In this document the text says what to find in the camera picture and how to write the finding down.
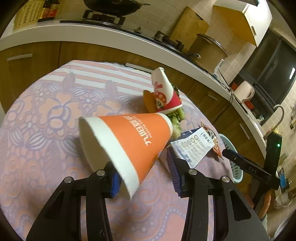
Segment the electric kettle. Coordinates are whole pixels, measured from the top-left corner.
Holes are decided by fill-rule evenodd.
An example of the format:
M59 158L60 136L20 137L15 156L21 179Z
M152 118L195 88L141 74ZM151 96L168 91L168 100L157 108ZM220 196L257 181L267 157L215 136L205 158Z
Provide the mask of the electric kettle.
M238 100L241 102L250 100L255 94L254 87L250 85L247 81L244 81L237 87L237 89L234 91L234 95Z

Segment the wooden cutting board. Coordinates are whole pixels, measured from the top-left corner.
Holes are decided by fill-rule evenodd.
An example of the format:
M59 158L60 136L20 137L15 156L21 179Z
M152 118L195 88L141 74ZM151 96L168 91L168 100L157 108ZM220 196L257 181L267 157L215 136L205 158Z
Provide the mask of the wooden cutting board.
M172 30L170 39L181 41L184 44L182 52L186 53L196 39L197 34L205 34L209 25L190 7L186 7L178 23Z

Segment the faucet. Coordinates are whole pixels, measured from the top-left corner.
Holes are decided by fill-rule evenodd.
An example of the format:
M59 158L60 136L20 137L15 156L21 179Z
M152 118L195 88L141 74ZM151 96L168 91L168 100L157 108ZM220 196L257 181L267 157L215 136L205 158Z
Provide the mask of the faucet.
M263 137L263 139L264 140L267 140L267 137L268 137L268 135L271 133L271 132L273 132L278 126L279 126L279 124L283 121L283 119L284 119L284 114L285 114L285 111L284 111L284 108L280 105L280 104L277 104L277 105L275 105L274 106L274 111L276 111L276 109L277 108L281 108L281 110L282 110L282 115L281 115L281 119L279 120L279 122L269 131L269 132L267 132L266 134L265 134L265 136Z

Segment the tablecloth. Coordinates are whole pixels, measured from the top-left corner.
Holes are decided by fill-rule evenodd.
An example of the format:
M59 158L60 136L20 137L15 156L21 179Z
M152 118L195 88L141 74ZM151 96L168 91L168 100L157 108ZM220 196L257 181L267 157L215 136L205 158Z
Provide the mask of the tablecloth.
M35 218L66 176L88 177L77 129L80 116L145 113L142 91L153 91L150 74L119 64L71 61L32 84L15 101L0 129L0 205L25 240ZM181 93L186 120L182 130L214 130ZM219 139L220 149L224 149ZM208 177L231 176L227 159L212 151L196 167ZM114 240L180 240L187 199L174 192L171 178L156 161L131 201L107 200ZM85 205L82 238L87 240ZM213 204L209 200L208 240L213 239Z

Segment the white countertop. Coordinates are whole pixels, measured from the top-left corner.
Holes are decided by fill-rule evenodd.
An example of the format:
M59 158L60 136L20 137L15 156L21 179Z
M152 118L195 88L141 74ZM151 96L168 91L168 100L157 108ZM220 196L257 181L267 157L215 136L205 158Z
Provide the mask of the white countertop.
M141 37L106 27L60 23L58 20L33 24L13 33L6 33L6 36L0 39L0 51L21 44L46 41L82 42L128 51L176 69L201 82L227 100L231 97L231 94L212 76L179 55ZM232 106L250 129L265 157L266 144L254 116L250 111L246 114L235 100Z

